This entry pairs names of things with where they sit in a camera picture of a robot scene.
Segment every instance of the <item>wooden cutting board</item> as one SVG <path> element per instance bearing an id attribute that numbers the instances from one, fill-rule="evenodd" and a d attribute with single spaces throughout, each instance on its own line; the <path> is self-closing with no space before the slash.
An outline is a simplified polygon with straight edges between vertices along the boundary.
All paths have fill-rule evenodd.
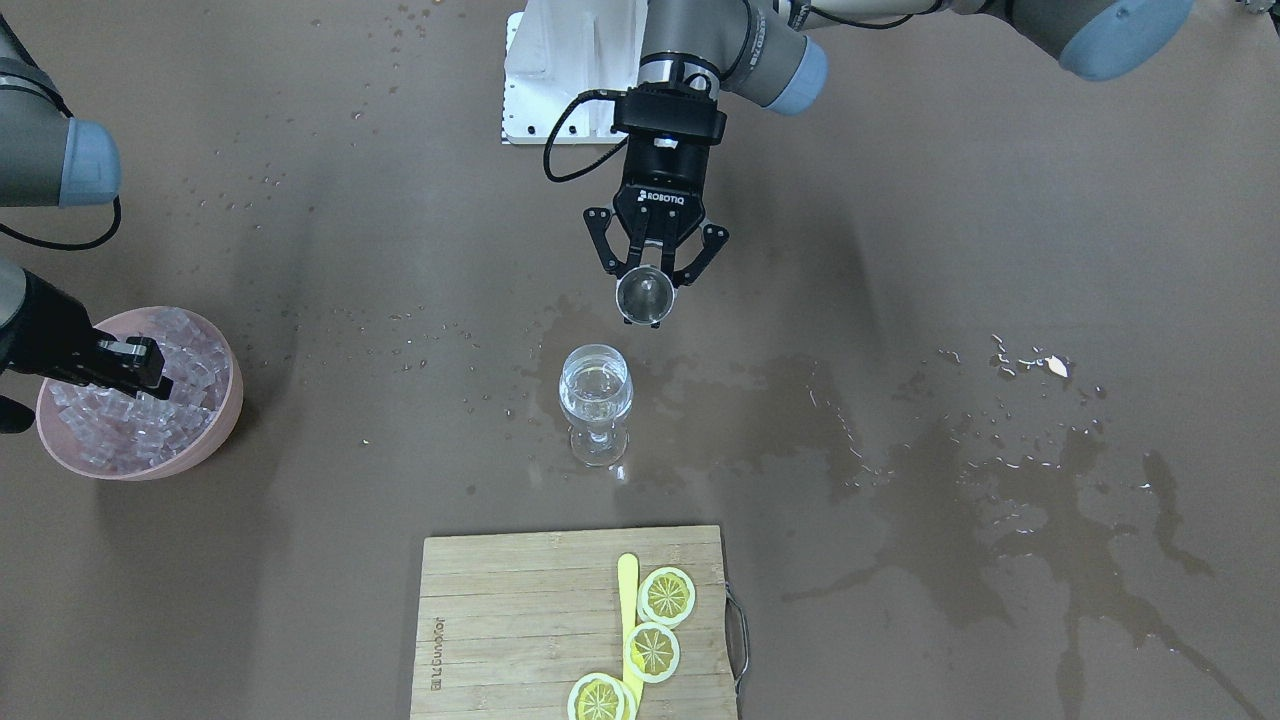
<path id="1" fill-rule="evenodd" d="M 680 669 L 645 685 L 637 720 L 737 720 L 714 525 L 428 538 L 411 717 L 564 720 L 579 678 L 621 679 L 625 552 L 641 580 L 675 565 L 698 588 L 676 628 Z"/>

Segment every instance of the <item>black cable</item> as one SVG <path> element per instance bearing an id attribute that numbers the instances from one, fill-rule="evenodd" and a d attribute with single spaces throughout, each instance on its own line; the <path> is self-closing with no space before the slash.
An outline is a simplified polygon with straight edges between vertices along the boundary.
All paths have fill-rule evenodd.
<path id="1" fill-rule="evenodd" d="M 614 145 L 612 149 L 609 149 L 608 152 L 605 152 L 594 163 L 580 170 L 573 170 L 567 176 L 557 176 L 556 173 L 552 172 L 552 145 L 556 143 L 556 136 L 559 135 L 561 127 L 563 127 L 564 123 L 568 120 L 568 117 L 573 114 L 573 110 L 577 110 L 579 105 L 584 102 L 590 102 L 591 100 L 617 100 L 622 97 L 622 95 L 623 95 L 622 92 L 618 92 L 616 90 L 588 90 L 586 92 L 582 92 L 577 97 L 575 97 L 573 101 L 570 102 L 567 108 L 564 108 L 564 111 L 561 114 L 559 119 L 556 120 L 556 126 L 552 128 L 550 136 L 547 137 L 547 143 L 543 145 L 543 173 L 547 176 L 547 179 L 552 182 L 568 182 L 572 179 L 577 179 L 585 176 L 586 173 L 590 173 L 591 170 L 599 168 L 605 161 L 608 161 L 609 158 L 617 155 L 618 150 L 626 147 L 630 137 L 623 137 L 622 142 Z"/>
<path id="2" fill-rule="evenodd" d="M 750 0 L 742 0 L 742 6 L 746 8 L 746 22 L 749 23 L 748 27 L 750 27 L 751 24 L 754 24 L 753 20 L 755 18 L 753 13 L 759 13 L 762 10 L 755 5 L 751 5 Z M 748 33 L 742 36 L 742 46 L 737 49 L 737 58 L 733 58 L 733 63 L 730 64 L 728 69 L 721 73 L 721 82 L 724 82 L 728 78 L 733 77 L 733 73 L 737 72 L 739 63 L 741 63 L 742 58 L 746 56 L 746 46 L 750 44 L 751 44 L 751 33 L 750 31 L 748 31 Z"/>
<path id="3" fill-rule="evenodd" d="M 892 29 L 895 27 L 901 27 L 901 26 L 906 24 L 908 20 L 910 20 L 911 18 L 915 17 L 915 15 L 902 15 L 901 18 L 899 18 L 899 19 L 891 22 L 891 23 L 873 24 L 873 23 L 860 23 L 858 20 L 851 20 L 849 18 L 838 18 L 838 17 L 832 15 L 831 13 L 826 13 L 826 12 L 818 9 L 818 8 L 813 8 L 810 12 L 813 14 L 818 15 L 819 18 L 828 19 L 828 20 L 831 20 L 833 23 L 842 24 L 842 26 L 849 26 L 849 27 L 858 27 L 858 28 L 863 28 L 863 29 Z"/>
<path id="4" fill-rule="evenodd" d="M 31 56 L 31 53 L 27 51 L 27 47 L 22 44 L 22 41 L 18 40 L 18 33 L 15 33 L 13 28 L 9 27 L 9 22 L 4 19 L 4 13 L 0 13 L 0 32 L 4 32 L 13 40 L 13 49 L 18 51 L 18 58 L 23 63 L 27 63 L 32 68 L 40 67 L 36 64 L 36 59 Z"/>
<path id="5" fill-rule="evenodd" d="M 14 240 L 20 240 L 22 242 L 26 242 L 27 245 L 35 245 L 36 247 L 44 247 L 45 250 L 65 250 L 68 252 L 74 252 L 77 250 L 93 250 L 95 247 L 100 247 L 100 246 L 105 245 L 106 241 L 109 241 L 113 237 L 115 237 L 115 232 L 120 229 L 120 197 L 119 196 L 116 196 L 115 200 L 111 201 L 111 208 L 115 210 L 115 219 L 111 220 L 110 229 L 108 229 L 105 233 L 102 233 L 102 237 L 100 237 L 97 240 L 93 240 L 93 241 L 90 241 L 90 242 L 82 242 L 79 245 L 65 245 L 65 243 L 61 243 L 61 242 L 49 242 L 49 241 L 45 241 L 45 240 L 37 240 L 35 237 L 31 237 L 29 234 L 23 234 L 23 233 L 18 232 L 18 231 L 15 231 L 13 228 L 10 228 L 9 225 L 6 225 L 4 223 L 0 223 L 0 233 L 4 233 L 4 234 L 6 234 L 6 236 L 9 236 L 9 237 L 12 237 Z"/>

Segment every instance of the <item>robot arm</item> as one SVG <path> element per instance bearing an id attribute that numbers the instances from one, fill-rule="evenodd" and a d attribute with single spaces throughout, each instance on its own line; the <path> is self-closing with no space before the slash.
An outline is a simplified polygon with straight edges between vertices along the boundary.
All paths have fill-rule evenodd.
<path id="1" fill-rule="evenodd" d="M 726 117 L 722 91 L 791 115 L 822 92 L 827 58 L 801 31 L 823 24 L 888 28 L 916 14 L 952 10 L 1009 23 L 1059 64 L 1092 81 L 1119 77 L 1146 61 L 1178 32 L 1194 0 L 648 0 L 636 86 L 627 92 L 590 91 L 570 105 L 552 131 L 549 152 L 570 113 L 588 100 L 614 104 L 613 131 L 627 133 L 622 183 L 612 208 L 589 208 L 588 231 L 607 273 L 617 278 L 616 301 L 627 323 L 658 327 L 676 292 L 691 284 L 728 241 L 707 223 L 703 184 L 710 147 Z M 900 19 L 870 24 L 876 18 Z M 616 150 L 621 150 L 620 143 Z M 602 158 L 607 159 L 612 152 Z M 613 217 L 627 236 L 617 256 L 605 236 Z M 701 249 L 685 268 L 676 252 L 701 231 Z M 658 249 L 659 265 L 644 264 Z"/>
<path id="2" fill-rule="evenodd" d="M 45 74 L 0 15 L 0 206 L 115 204 L 119 227 L 120 161 L 97 123 L 72 117 Z M 40 246 L 4 225 L 6 234 Z M 0 373 L 38 374 L 73 384 L 96 384 L 137 396 L 169 397 L 164 356 L 155 341 L 93 328 L 84 307 L 54 286 L 0 258 Z M 0 433 L 31 427 L 31 409 L 0 396 Z"/>

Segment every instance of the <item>blue joint cap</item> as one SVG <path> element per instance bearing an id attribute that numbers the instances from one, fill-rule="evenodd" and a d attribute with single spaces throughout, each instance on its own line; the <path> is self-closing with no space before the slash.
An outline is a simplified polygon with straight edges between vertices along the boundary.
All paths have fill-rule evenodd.
<path id="1" fill-rule="evenodd" d="M 1089 20 L 1059 64 L 1084 79 L 1117 78 L 1160 53 L 1187 22 L 1194 0 L 1120 0 Z"/>
<path id="2" fill-rule="evenodd" d="M 782 88 L 782 94 L 765 110 L 773 110 L 781 115 L 799 115 L 822 95 L 824 85 L 827 85 L 827 54 L 812 37 L 805 37 L 800 67 L 791 76 L 791 82 Z"/>
<path id="3" fill-rule="evenodd" d="M 101 205 L 120 193 L 120 154 L 97 123 L 70 119 L 58 206 Z"/>

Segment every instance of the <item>wet tabletop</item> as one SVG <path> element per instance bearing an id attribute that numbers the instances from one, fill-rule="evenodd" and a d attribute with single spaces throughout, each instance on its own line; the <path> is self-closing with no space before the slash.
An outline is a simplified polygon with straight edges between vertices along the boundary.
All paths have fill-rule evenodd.
<path id="1" fill-rule="evenodd" d="M 1202 0 L 1106 85 L 989 18 L 818 31 L 812 111 L 722 102 L 732 240 L 652 331 L 581 220 L 621 161 L 498 141 L 517 9 L 6 4 L 124 227 L 3 252 L 207 316 L 247 386 L 168 480 L 4 438 L 0 715 L 402 719 L 424 537 L 713 523 L 746 719 L 1280 717 L 1270 23 Z M 611 469 L 557 402 L 586 342 L 634 374 Z"/>

